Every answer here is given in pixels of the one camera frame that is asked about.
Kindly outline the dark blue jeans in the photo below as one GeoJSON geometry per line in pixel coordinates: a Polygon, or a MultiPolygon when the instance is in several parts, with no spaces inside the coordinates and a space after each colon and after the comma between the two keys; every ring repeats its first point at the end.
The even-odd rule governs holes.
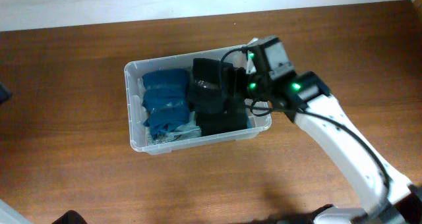
{"type": "Polygon", "coordinates": [[[253,128],[253,118],[252,117],[247,117],[247,128],[253,128]]]}

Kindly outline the small black garment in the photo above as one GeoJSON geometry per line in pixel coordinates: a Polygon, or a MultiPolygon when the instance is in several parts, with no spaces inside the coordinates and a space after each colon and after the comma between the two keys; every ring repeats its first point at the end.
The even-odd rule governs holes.
{"type": "Polygon", "coordinates": [[[220,61],[194,58],[192,81],[187,92],[187,101],[193,111],[205,114],[233,113],[228,94],[222,90],[219,76],[220,61]]]}

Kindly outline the large black garment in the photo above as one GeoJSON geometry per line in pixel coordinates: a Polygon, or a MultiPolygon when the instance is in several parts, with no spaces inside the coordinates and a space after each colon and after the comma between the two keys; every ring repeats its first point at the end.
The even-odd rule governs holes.
{"type": "Polygon", "coordinates": [[[202,136],[248,128],[249,118],[242,103],[239,105],[230,97],[199,98],[192,104],[202,136]]]}

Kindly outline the light blue jeans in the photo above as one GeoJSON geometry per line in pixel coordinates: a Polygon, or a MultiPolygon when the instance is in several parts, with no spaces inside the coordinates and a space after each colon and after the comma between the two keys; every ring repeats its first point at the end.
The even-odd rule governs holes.
{"type": "Polygon", "coordinates": [[[150,135],[150,129],[148,127],[147,129],[149,132],[150,141],[153,144],[173,142],[180,139],[200,136],[200,127],[195,125],[195,122],[193,121],[193,114],[191,113],[191,111],[190,111],[190,120],[187,124],[179,126],[173,132],[170,132],[166,134],[165,136],[160,136],[157,139],[153,139],[150,135]]]}

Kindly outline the teal taped garment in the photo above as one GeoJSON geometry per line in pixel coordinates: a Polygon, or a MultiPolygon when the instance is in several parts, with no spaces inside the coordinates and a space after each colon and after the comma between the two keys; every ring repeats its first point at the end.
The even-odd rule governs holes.
{"type": "Polygon", "coordinates": [[[144,126],[153,139],[173,132],[190,120],[187,103],[189,72],[185,69],[156,70],[142,76],[144,95],[142,106],[149,116],[144,126]]]}

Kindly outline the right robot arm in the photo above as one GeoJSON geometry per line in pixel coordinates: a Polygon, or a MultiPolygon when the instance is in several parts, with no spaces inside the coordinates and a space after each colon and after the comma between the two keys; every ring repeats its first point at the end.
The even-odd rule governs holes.
{"type": "Polygon", "coordinates": [[[228,80],[234,96],[251,99],[257,117],[282,112],[335,163],[359,208],[327,204],[269,223],[420,223],[421,187],[385,160],[349,120],[330,88],[312,71],[297,74],[276,36],[238,47],[255,71],[228,80]]]}

